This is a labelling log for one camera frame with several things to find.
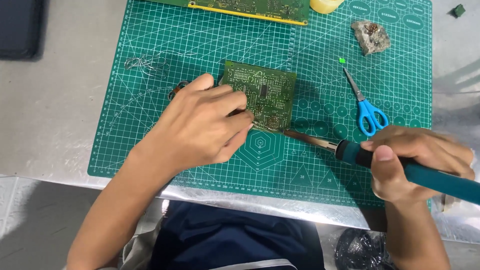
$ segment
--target person's left hand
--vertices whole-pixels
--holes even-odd
[[[243,92],[233,92],[229,85],[212,88],[213,84],[213,77],[203,74],[182,88],[127,161],[171,170],[173,177],[185,169],[229,160],[245,143],[254,115],[245,110]],[[234,110],[242,112],[229,116]]]

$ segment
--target scissors handle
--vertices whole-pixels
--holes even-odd
[[[382,123],[378,122],[375,117],[375,113],[378,113],[382,118]],[[366,118],[368,123],[368,131],[363,126],[363,119]],[[374,107],[368,100],[359,101],[359,128],[367,136],[373,136],[376,128],[382,130],[388,126],[388,118],[379,108]]]

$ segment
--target rock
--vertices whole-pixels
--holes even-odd
[[[390,38],[383,26],[370,21],[357,21],[352,23],[351,27],[355,30],[355,37],[364,55],[381,52],[390,47]]]

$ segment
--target scissors blade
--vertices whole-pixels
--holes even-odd
[[[358,101],[364,101],[365,97],[362,95],[360,89],[358,88],[357,84],[353,81],[352,76],[350,76],[350,73],[348,73],[348,70],[346,68],[343,68],[343,71],[347,75],[348,82],[350,83],[350,86],[352,86],[353,93],[357,97]]]

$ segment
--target metal table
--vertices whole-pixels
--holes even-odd
[[[434,3],[433,129],[457,134],[480,151],[480,3]],[[43,54],[0,61],[0,174],[102,189],[88,159],[119,36],[125,0],[47,1]],[[384,212],[168,186],[162,198],[373,230]],[[433,216],[446,240],[480,244],[480,210]]]

